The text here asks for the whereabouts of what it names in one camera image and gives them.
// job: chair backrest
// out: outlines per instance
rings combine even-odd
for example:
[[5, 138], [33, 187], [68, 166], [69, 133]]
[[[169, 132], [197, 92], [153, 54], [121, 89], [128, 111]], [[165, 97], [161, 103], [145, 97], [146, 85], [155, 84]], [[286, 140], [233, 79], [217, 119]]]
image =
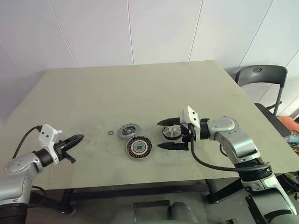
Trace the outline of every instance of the chair backrest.
[[236, 83], [243, 86], [249, 83], [273, 83], [285, 85], [287, 69], [277, 65], [254, 65], [240, 69], [235, 77]]

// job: white wall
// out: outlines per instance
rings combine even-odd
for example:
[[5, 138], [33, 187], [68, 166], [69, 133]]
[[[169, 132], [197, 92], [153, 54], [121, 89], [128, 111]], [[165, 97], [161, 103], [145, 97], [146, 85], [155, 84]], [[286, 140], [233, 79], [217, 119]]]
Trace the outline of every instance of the white wall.
[[[232, 77], [286, 66], [278, 113], [296, 116], [298, 50], [299, 0], [0, 0], [0, 124], [48, 68], [208, 59]], [[244, 89], [275, 101], [276, 85]]]

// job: metal disc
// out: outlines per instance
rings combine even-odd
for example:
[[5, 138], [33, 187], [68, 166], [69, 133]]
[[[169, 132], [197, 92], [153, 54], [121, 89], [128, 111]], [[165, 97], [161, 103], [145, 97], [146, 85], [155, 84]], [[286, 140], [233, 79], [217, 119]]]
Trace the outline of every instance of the metal disc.
[[122, 139], [130, 139], [134, 136], [137, 136], [140, 132], [140, 128], [137, 124], [127, 124], [121, 126], [117, 134]]
[[126, 144], [127, 154], [134, 159], [143, 159], [150, 154], [151, 150], [150, 140], [143, 136], [131, 138]]
[[162, 128], [162, 133], [168, 140], [177, 140], [182, 137], [180, 125], [164, 126]]

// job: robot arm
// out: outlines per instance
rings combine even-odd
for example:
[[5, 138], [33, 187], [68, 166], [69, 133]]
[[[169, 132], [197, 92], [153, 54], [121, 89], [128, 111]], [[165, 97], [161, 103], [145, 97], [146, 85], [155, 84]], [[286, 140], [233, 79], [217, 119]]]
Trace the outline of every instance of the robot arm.
[[50, 125], [43, 125], [38, 138], [42, 149], [14, 158], [4, 167], [4, 176], [0, 179], [0, 223], [25, 223], [33, 179], [52, 163], [57, 164], [64, 158], [71, 163], [76, 161], [66, 151], [84, 136], [74, 135], [56, 143], [60, 133]]
[[[171, 126], [178, 124], [178, 120], [181, 129], [188, 129], [188, 132], [184, 131], [188, 137], [183, 135], [183, 141], [191, 142], [191, 153], [197, 162], [218, 170], [238, 172], [242, 185], [250, 193], [246, 201], [257, 224], [299, 223], [296, 209], [273, 174], [270, 164], [263, 162], [253, 140], [239, 128], [235, 119], [224, 116], [199, 120], [197, 113], [188, 106], [180, 113], [179, 119], [167, 119], [158, 124]], [[235, 168], [217, 167], [201, 161], [194, 152], [196, 138], [218, 141]], [[158, 146], [170, 149], [175, 144], [163, 143]]]

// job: black chair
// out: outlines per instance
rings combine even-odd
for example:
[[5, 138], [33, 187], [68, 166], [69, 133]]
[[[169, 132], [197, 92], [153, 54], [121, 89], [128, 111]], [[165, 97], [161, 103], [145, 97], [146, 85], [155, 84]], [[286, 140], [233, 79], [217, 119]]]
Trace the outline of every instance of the black chair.
[[243, 86], [250, 83], [273, 83], [280, 84], [276, 103], [264, 107], [262, 104], [256, 103], [257, 108], [263, 113], [269, 122], [278, 130], [283, 137], [291, 135], [289, 129], [287, 129], [280, 120], [277, 119], [276, 114], [278, 110], [282, 90], [284, 89], [285, 79], [287, 75], [287, 69], [277, 65], [254, 65], [238, 70], [235, 81], [239, 86]]

